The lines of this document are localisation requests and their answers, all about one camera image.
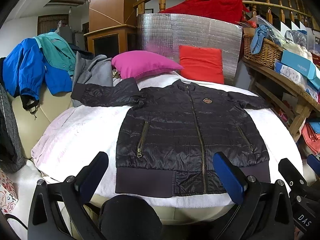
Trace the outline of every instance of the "screw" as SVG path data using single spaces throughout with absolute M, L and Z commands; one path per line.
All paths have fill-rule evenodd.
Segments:
M 249 175 L 247 178 L 248 178 L 248 181 L 250 181 L 250 182 L 255 182 L 256 181 L 255 176 Z
M 283 182 L 281 179 L 278 179 L 277 182 L 278 182 L 278 184 L 279 184 L 280 186 L 283 186 L 283 185 L 284 185 L 284 182 Z
M 41 186 L 42 183 L 44 183 L 44 180 L 43 180 L 43 179 L 39 179 L 39 180 L 37 181 L 37 185 L 38 185 L 38 186 Z
M 73 182 L 75 180 L 75 176 L 69 176 L 66 178 L 66 182 Z

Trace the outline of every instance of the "jacket cuff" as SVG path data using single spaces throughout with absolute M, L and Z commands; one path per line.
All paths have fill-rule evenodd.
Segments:
M 84 94 L 84 90 L 85 90 L 85 84 L 76 83 L 75 86 L 73 87 L 71 98 L 81 101 L 81 98 Z

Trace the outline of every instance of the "red cushion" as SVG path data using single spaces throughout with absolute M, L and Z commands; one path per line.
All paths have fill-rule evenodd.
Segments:
M 180 75 L 192 80 L 224 84 L 221 49 L 179 46 Z
M 196 15 L 238 24 L 242 19 L 242 10 L 248 12 L 242 0 L 187 0 L 161 13 Z

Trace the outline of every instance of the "pink pillow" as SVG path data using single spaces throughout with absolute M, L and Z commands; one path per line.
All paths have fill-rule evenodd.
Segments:
M 159 54 L 133 50 L 121 53 L 112 59 L 112 65 L 118 70 L 121 78 L 135 79 L 183 69 L 183 66 Z

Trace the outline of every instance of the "wicker basket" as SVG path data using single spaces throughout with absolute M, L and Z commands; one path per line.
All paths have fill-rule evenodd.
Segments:
M 263 39 L 261 50 L 258 54 L 252 54 L 250 45 L 253 36 L 245 34 L 244 38 L 244 57 L 262 66 L 274 69 L 275 59 L 281 60 L 283 49 L 272 41 Z

